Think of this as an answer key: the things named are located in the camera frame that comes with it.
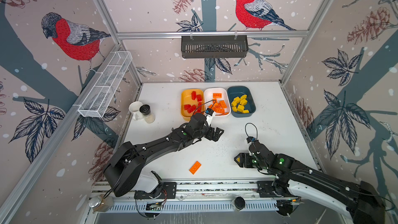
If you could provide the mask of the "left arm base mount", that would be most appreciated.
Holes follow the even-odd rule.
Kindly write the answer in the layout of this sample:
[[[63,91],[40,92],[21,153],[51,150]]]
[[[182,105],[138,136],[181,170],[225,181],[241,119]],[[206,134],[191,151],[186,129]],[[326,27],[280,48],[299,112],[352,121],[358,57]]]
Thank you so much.
[[[176,182],[165,182],[160,183],[152,192],[147,193],[144,191],[137,191],[135,193],[135,200],[168,200],[175,199],[177,191],[177,183]]]

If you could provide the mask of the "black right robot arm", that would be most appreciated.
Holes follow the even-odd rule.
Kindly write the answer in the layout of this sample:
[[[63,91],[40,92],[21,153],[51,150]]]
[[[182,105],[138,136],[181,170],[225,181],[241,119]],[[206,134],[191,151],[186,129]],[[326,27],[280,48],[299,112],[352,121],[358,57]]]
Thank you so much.
[[[341,180],[298,160],[273,153],[265,145],[248,138],[248,152],[239,153],[234,161],[240,168],[256,169],[262,175],[274,176],[273,180],[258,181],[261,198],[280,198],[279,213],[293,213],[294,200],[306,198],[341,215],[355,224],[383,224],[386,206],[375,188],[364,181],[360,184]]]

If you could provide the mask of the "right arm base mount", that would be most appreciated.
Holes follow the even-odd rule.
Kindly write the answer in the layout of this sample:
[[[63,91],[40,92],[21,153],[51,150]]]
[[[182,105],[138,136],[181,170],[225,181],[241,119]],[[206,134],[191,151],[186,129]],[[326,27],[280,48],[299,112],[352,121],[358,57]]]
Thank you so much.
[[[289,184],[280,179],[257,181],[257,186],[257,193],[260,198],[299,198],[290,193],[288,190]]]

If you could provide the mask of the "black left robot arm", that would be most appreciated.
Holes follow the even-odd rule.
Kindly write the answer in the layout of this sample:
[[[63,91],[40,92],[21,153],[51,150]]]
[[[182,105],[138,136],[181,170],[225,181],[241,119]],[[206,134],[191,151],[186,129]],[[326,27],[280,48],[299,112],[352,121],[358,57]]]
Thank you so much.
[[[110,193],[122,197],[131,190],[159,196],[163,190],[162,179],[154,171],[143,174],[143,168],[152,161],[171,152],[181,151],[203,138],[218,141],[224,130],[211,127],[215,115],[216,113],[208,108],[204,114],[194,114],[188,123],[172,129],[172,132],[163,138],[138,145],[131,142],[123,143],[103,169],[111,187],[105,197]]]

